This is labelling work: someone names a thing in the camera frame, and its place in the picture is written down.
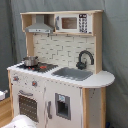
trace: microwave knob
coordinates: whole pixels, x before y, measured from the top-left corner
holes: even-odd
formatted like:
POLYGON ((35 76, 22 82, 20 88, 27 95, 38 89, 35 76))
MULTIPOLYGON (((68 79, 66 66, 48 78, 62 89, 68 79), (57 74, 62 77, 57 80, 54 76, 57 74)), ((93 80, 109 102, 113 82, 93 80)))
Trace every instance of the microwave knob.
POLYGON ((19 80, 18 76, 13 77, 13 81, 18 81, 18 80, 19 80))
POLYGON ((32 81, 32 86, 37 87, 37 82, 36 81, 32 81))

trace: burner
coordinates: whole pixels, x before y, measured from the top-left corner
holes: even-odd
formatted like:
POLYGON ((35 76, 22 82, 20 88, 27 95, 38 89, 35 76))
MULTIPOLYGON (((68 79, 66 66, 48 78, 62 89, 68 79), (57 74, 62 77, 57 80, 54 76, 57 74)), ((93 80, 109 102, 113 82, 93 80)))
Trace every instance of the burner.
POLYGON ((53 65, 53 64, 47 64, 47 63, 38 63, 38 65, 35 66, 25 66, 24 64, 17 66, 19 68, 23 68, 26 70, 32 70, 32 71, 37 71, 37 72, 46 72, 49 71, 55 67, 58 67, 58 65, 53 65))

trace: gray wall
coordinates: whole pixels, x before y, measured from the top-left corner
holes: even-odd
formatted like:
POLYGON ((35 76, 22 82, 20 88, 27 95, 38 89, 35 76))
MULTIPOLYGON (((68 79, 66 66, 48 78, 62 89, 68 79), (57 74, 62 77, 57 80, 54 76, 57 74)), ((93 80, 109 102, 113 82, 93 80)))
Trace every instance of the gray wall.
POLYGON ((13 64, 12 19, 9 0, 0 1, 0 90, 9 90, 6 68, 13 64))
POLYGON ((128 127, 128 0, 11 0, 18 62, 26 56, 21 12, 102 9, 103 69, 116 80, 107 87, 107 121, 114 128, 128 127))

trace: white tile backsplash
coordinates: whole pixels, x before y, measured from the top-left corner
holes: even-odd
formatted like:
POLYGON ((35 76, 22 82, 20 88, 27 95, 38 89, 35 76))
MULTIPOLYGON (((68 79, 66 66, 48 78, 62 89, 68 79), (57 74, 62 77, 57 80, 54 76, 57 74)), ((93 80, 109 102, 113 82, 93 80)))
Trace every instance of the white tile backsplash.
MULTIPOLYGON (((39 60, 51 64, 76 68, 79 53, 88 50, 94 55, 95 37, 69 35, 33 35, 34 55, 39 60)), ((87 69, 94 70, 88 55, 82 56, 82 62, 87 60, 87 69)))

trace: countertop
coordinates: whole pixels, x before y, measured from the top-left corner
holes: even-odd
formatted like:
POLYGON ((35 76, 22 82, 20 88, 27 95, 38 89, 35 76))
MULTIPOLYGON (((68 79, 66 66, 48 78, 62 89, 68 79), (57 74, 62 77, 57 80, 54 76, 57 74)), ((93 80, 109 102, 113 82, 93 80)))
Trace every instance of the countertop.
POLYGON ((21 64, 23 64, 23 63, 11 66, 11 67, 7 68, 7 70, 14 70, 14 71, 20 71, 20 72, 24 72, 24 73, 29 73, 32 75, 41 76, 41 77, 46 78, 46 79, 65 82, 67 84, 70 84, 70 85, 73 85, 76 87, 82 87, 82 88, 106 87, 106 86, 111 85, 115 80, 115 77, 113 74, 111 74, 107 71, 100 71, 98 74, 93 74, 83 81, 76 81, 76 80, 71 80, 71 79, 51 75, 53 72, 61 69, 62 68, 61 66, 56 67, 56 68, 54 68, 54 69, 52 69, 46 73, 39 73, 39 72, 34 72, 34 71, 24 70, 24 69, 18 68, 17 66, 19 66, 21 64))

